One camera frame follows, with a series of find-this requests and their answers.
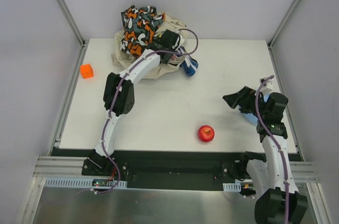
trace apple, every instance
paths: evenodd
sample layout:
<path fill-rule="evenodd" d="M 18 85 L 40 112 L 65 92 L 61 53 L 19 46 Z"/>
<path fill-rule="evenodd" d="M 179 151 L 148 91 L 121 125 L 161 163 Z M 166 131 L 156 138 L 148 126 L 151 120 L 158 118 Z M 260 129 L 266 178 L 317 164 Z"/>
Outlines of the apple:
<path fill-rule="evenodd" d="M 210 142 L 214 138 L 214 129 L 209 125 L 203 125 L 198 130 L 198 137 L 203 142 Z"/>

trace silver metal surface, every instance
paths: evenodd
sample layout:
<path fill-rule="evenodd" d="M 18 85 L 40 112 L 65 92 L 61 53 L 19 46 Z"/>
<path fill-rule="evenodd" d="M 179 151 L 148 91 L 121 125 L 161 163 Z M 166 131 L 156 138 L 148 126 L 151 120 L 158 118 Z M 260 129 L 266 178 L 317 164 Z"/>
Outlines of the silver metal surface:
<path fill-rule="evenodd" d="M 40 177 L 79 177 L 103 178 L 82 176 L 81 171 L 84 157 L 50 157 L 40 156 L 33 176 Z M 291 171 L 296 183 L 319 183 L 319 176 L 311 162 L 291 162 Z"/>
<path fill-rule="evenodd" d="M 45 181 L 46 179 L 44 177 L 32 178 L 23 208 L 20 212 L 18 223 L 33 223 Z"/>
<path fill-rule="evenodd" d="M 84 38 L 82 37 L 66 3 L 64 0 L 56 0 L 57 4 L 59 5 L 59 8 L 61 9 L 63 15 L 65 16 L 65 19 L 67 21 L 67 23 L 69 24 L 69 27 L 71 28 L 71 30 L 73 31 L 73 34 L 75 35 L 75 37 L 77 38 L 78 42 L 80 43 L 81 46 L 83 46 L 84 44 Z"/>
<path fill-rule="evenodd" d="M 73 98 L 73 95 L 74 95 L 76 83 L 77 83 L 78 77 L 79 77 L 79 68 L 80 68 L 80 65 L 84 61 L 84 58 L 85 58 L 85 55 L 86 55 L 86 50 L 87 50 L 87 45 L 82 47 L 82 49 L 79 53 L 79 56 L 78 56 L 78 59 L 77 59 L 71 80 L 69 82 L 67 94 L 66 94 L 66 97 L 65 97 L 63 105 L 62 105 L 63 108 L 61 109 L 59 120 L 58 120 L 57 126 L 55 127 L 55 131 L 53 133 L 53 138 L 52 138 L 52 143 L 51 143 L 49 153 L 52 152 L 54 146 L 58 147 L 60 145 L 60 141 L 61 141 L 60 138 L 61 138 L 62 132 L 63 132 L 65 124 L 66 124 L 67 114 L 68 114 L 68 111 L 70 109 L 70 105 L 72 103 L 72 98 Z"/>
<path fill-rule="evenodd" d="M 79 189 L 44 188 L 34 223 L 48 224 L 254 224 L 252 198 L 238 193 L 113 190 L 105 195 Z M 312 224 L 307 211 L 302 224 Z"/>
<path fill-rule="evenodd" d="M 284 15 L 282 21 L 280 22 L 277 30 L 275 31 L 271 41 L 269 42 L 269 47 L 272 48 L 272 46 L 275 44 L 276 40 L 278 39 L 282 29 L 284 28 L 284 26 L 286 25 L 286 23 L 288 22 L 290 16 L 293 14 L 293 12 L 295 11 L 296 7 L 298 6 L 299 2 L 301 0 L 293 0 L 293 2 L 291 3 L 290 7 L 288 8 L 286 14 Z"/>
<path fill-rule="evenodd" d="M 320 184 L 307 183 L 308 201 L 311 204 L 318 224 L 333 223 Z"/>

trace orange cube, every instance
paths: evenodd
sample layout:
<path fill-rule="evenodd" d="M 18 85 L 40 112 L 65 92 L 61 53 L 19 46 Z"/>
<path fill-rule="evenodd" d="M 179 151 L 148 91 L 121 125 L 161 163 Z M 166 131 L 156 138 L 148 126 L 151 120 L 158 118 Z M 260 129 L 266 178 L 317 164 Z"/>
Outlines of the orange cube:
<path fill-rule="evenodd" d="M 80 66 L 80 74 L 83 78 L 93 77 L 93 69 L 90 64 L 83 64 Z"/>

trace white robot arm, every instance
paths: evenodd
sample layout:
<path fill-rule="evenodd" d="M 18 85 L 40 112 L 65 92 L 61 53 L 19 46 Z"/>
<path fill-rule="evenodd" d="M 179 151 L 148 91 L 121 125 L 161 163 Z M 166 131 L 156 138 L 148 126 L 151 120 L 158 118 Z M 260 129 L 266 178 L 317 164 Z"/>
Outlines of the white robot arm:
<path fill-rule="evenodd" d="M 271 93 L 265 102 L 262 93 L 256 94 L 247 86 L 223 99 L 231 108 L 240 106 L 241 113 L 251 113 L 258 118 L 257 132 L 265 159 L 246 152 L 229 171 L 232 177 L 250 176 L 252 179 L 258 197 L 254 214 L 256 223 L 300 223 L 308 204 L 292 177 L 287 131 L 281 122 L 288 99 L 280 93 Z"/>
<path fill-rule="evenodd" d="M 137 84 L 151 69 L 155 68 L 160 64 L 160 55 L 154 53 L 153 55 L 148 56 L 150 53 L 154 52 L 151 49 L 146 49 L 142 55 L 129 66 L 127 69 L 123 70 L 117 76 L 123 78 L 124 80 L 130 81 L 134 85 Z M 130 105 L 129 108 L 133 107 L 134 101 L 127 104 Z M 119 130 L 119 125 L 122 119 L 126 114 L 117 115 L 114 111 L 110 113 L 110 110 L 107 110 L 106 120 L 109 120 L 104 134 L 104 146 L 109 155 L 112 155 L 114 152 L 114 142 L 117 137 L 117 131 Z M 99 140 L 95 147 L 95 151 L 105 156 L 105 153 L 102 148 L 102 140 Z"/>

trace white tabletop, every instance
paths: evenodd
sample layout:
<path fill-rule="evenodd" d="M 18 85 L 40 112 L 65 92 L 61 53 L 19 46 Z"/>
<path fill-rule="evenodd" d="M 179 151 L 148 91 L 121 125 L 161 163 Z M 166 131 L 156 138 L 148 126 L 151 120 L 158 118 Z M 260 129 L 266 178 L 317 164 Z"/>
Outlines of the white tabletop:
<path fill-rule="evenodd" d="M 105 120 L 103 92 L 107 75 L 123 70 L 114 66 L 113 39 L 91 39 L 83 64 L 91 64 L 94 77 L 79 76 L 61 138 L 60 148 L 92 149 L 100 138 Z M 187 51 L 195 40 L 188 40 Z M 254 125 L 222 96 L 243 86 L 259 87 L 259 79 L 274 74 L 265 41 L 200 40 L 193 57 L 197 73 L 186 77 L 183 69 L 159 79 L 143 79 L 135 85 L 135 105 L 118 132 L 116 150 L 207 151 L 263 153 Z M 274 90 L 279 91 L 276 81 Z M 290 126 L 290 153 L 295 153 Z M 197 138 L 200 126 L 215 130 L 210 143 Z"/>

